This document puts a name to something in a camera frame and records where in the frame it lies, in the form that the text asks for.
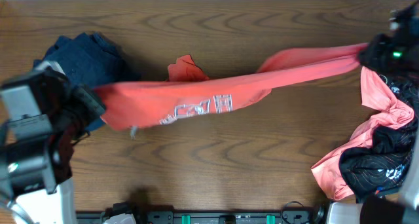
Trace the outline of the orange red t-shirt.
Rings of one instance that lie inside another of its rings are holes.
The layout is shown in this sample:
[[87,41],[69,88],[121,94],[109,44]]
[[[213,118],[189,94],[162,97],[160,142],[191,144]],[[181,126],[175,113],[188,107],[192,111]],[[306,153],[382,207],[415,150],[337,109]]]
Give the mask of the orange red t-shirt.
[[168,66],[168,80],[122,82],[95,88],[115,130],[170,124],[179,119],[228,113],[257,103],[273,88],[341,75],[359,64],[365,44],[292,48],[269,57],[253,74],[210,79],[189,55]]

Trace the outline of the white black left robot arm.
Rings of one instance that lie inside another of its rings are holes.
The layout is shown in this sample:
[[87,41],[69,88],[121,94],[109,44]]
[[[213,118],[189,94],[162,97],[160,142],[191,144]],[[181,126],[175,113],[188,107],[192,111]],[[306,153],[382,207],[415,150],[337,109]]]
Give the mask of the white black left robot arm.
[[90,135],[86,127],[105,111],[87,86],[50,92],[52,114],[41,111],[26,86],[22,107],[9,103],[6,128],[16,141],[1,148],[1,194],[17,223],[77,223],[70,160],[78,142]]

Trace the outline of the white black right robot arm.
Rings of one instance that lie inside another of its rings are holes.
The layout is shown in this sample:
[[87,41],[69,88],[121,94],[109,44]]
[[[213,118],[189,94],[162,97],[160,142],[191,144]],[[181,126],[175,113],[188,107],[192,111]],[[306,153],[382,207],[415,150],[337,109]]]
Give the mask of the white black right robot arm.
[[[418,3],[394,12],[393,35],[379,34],[361,51],[362,65],[380,74],[389,89],[410,100],[418,112]],[[355,190],[356,204],[334,202],[326,223],[418,222],[418,120],[400,130],[378,128],[372,149],[350,149],[340,160],[343,178]]]

